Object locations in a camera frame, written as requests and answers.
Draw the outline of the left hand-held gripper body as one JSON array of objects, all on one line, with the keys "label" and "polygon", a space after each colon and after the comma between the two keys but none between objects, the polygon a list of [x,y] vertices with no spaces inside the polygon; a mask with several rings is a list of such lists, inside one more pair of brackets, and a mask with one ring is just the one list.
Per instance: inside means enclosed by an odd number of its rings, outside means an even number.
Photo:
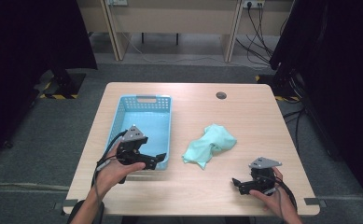
[{"label": "left hand-held gripper body", "polygon": [[140,147],[147,143],[148,137],[145,136],[135,125],[131,126],[122,136],[117,148],[117,159],[124,165],[137,162],[146,164],[155,161],[155,157],[142,154]]}]

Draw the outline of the yellow black hazard tape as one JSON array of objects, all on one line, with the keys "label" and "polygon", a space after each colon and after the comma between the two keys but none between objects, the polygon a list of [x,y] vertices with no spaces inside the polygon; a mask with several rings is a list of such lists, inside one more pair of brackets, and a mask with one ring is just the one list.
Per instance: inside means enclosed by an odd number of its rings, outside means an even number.
[{"label": "yellow black hazard tape", "polygon": [[289,82],[275,83],[273,75],[257,75],[256,82],[268,85],[278,101],[296,103],[300,100],[300,97],[295,93]]},{"label": "yellow black hazard tape", "polygon": [[41,99],[53,99],[53,100],[67,100],[67,99],[76,99],[78,97],[77,94],[49,94],[43,93],[39,98]]}]

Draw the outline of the white wall socket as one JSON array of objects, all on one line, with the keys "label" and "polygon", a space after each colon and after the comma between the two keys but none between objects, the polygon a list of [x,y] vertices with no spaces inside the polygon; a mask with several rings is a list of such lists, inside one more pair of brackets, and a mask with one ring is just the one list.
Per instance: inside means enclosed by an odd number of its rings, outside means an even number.
[{"label": "white wall socket", "polygon": [[244,0],[244,8],[261,8],[264,5],[265,0]]}]

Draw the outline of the person's left hand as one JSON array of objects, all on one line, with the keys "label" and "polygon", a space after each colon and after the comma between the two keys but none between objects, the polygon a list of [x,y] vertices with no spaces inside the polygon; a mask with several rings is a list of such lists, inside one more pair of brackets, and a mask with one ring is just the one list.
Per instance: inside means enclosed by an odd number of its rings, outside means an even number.
[{"label": "person's left hand", "polygon": [[101,198],[104,198],[107,192],[128,174],[143,170],[146,166],[143,162],[137,162],[129,165],[120,163],[116,159],[118,145],[119,143],[116,143],[109,151],[107,157],[110,159],[110,163],[108,163],[96,177],[97,193]]}]

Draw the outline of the black stand base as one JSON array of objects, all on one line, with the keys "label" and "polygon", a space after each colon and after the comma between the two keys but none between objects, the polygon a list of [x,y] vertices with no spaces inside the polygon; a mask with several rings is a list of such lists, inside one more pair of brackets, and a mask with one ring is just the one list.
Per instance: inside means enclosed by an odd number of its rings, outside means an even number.
[{"label": "black stand base", "polygon": [[45,93],[78,95],[85,76],[83,73],[68,73],[64,69],[55,71]]}]

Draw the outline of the person's right hand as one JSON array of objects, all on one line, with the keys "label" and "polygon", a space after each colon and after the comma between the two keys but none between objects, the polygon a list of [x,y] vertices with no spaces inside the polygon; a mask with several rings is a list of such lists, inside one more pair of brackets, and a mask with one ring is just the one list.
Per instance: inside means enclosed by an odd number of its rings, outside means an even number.
[{"label": "person's right hand", "polygon": [[276,191],[271,195],[265,195],[257,190],[251,189],[249,194],[264,202],[264,210],[271,210],[274,214],[282,218],[285,214],[297,214],[294,205],[290,201],[285,189],[276,184]]}]

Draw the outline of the mint green cloth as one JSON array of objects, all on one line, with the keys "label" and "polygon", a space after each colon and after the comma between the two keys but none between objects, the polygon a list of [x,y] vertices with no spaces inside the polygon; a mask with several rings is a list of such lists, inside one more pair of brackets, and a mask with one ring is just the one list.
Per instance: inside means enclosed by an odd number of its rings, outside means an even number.
[{"label": "mint green cloth", "polygon": [[205,168],[215,153],[232,149],[237,139],[222,125],[211,124],[204,128],[201,138],[192,140],[182,155],[184,163],[196,163]]}]

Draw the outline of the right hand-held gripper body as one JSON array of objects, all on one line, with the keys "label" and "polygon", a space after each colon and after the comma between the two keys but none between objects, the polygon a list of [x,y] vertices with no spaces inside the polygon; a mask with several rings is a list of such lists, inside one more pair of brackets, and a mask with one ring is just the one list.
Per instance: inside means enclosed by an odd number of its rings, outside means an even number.
[{"label": "right hand-held gripper body", "polygon": [[258,157],[249,164],[253,180],[245,182],[244,187],[257,190],[265,195],[272,195],[275,192],[275,174],[272,168],[281,165],[280,161]]}]

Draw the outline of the black curtain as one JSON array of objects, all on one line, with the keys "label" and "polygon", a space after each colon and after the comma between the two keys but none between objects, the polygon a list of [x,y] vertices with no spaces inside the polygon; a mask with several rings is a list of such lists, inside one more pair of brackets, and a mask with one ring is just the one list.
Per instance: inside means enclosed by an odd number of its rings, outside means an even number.
[{"label": "black curtain", "polygon": [[363,188],[363,0],[294,0],[270,65]]},{"label": "black curtain", "polygon": [[0,0],[0,147],[45,72],[96,67],[77,0]]}]

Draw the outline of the grey table edge bracket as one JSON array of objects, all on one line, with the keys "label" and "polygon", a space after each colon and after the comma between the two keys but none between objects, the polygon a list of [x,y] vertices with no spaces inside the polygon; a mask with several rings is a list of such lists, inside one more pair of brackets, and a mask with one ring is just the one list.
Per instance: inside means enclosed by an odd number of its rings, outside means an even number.
[{"label": "grey table edge bracket", "polygon": [[54,210],[63,210],[65,207],[73,207],[75,204],[77,204],[78,199],[72,199],[72,200],[64,200],[59,203],[55,203],[53,205]]},{"label": "grey table edge bracket", "polygon": [[306,205],[318,205],[320,208],[327,207],[327,203],[325,200],[318,198],[305,198],[304,199]]}]

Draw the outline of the light blue plastic basket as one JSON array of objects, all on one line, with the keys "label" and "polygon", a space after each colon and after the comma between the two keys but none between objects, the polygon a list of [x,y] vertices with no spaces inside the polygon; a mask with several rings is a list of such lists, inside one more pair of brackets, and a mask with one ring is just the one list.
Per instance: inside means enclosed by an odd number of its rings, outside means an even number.
[{"label": "light blue plastic basket", "polygon": [[121,132],[135,125],[145,136],[147,143],[139,150],[142,154],[155,157],[166,154],[157,170],[167,168],[170,158],[170,136],[172,119],[172,97],[169,95],[121,95],[105,148]]}]

